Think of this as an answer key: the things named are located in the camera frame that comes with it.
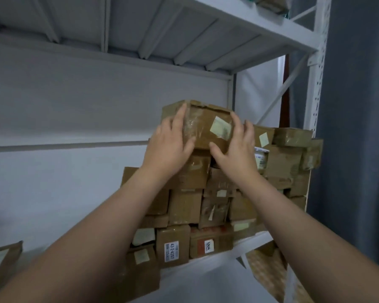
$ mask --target white metal shelving unit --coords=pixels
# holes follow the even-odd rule
[[[0,0],[0,44],[219,78],[229,90],[234,73],[304,51],[258,122],[308,66],[304,128],[315,135],[330,7],[331,0],[317,0],[288,20],[247,0]],[[306,15],[315,15],[314,30],[298,25]],[[228,259],[244,260],[246,252],[271,240],[260,232],[232,251],[163,270],[160,291]],[[293,301],[296,281],[289,267],[285,303]]]

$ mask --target finger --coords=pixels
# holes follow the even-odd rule
[[[185,161],[188,160],[188,158],[191,156],[192,154],[192,151],[194,151],[194,148],[195,148],[195,140],[196,140],[196,137],[191,137],[187,143],[185,144],[185,147],[184,147],[184,156],[185,156]]]
[[[234,113],[230,112],[234,123],[233,139],[243,140],[244,127],[240,121],[240,118]]]
[[[214,142],[209,143],[209,149],[211,149],[211,154],[212,154],[213,158],[215,158],[219,167],[222,167],[221,163],[225,159],[225,155],[222,153],[222,151],[219,149],[219,147]]]
[[[244,132],[244,138],[243,140],[249,144],[252,145],[253,147],[255,146],[255,140],[254,140],[254,126],[253,124],[246,120],[245,121],[245,132]]]
[[[183,122],[184,122],[184,116],[185,111],[187,110],[187,104],[184,103],[180,107],[180,109],[177,111],[176,115],[174,116],[174,119],[172,121],[172,131],[182,133],[183,131]]]
[[[172,116],[169,116],[163,119],[160,132],[171,131],[171,120],[172,120]]]

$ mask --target left hand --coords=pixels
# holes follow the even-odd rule
[[[184,103],[174,118],[167,117],[153,133],[147,145],[142,169],[167,181],[179,172],[192,154],[195,137],[183,145],[183,122],[187,105]]]

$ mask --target floor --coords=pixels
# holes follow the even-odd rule
[[[287,271],[279,250],[276,249],[273,256],[266,256],[258,250],[250,251],[246,256],[254,277],[278,302],[283,302]],[[313,303],[300,282],[298,282],[294,302]]]

